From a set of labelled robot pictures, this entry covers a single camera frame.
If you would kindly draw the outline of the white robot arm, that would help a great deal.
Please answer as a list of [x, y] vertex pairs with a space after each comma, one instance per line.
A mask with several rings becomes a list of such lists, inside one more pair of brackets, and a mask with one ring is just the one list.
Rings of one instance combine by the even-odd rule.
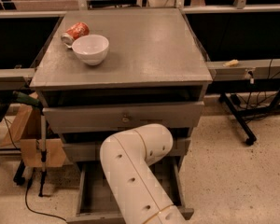
[[114, 133], [102, 143], [101, 165], [126, 224], [187, 224], [150, 170], [172, 147], [160, 124]]

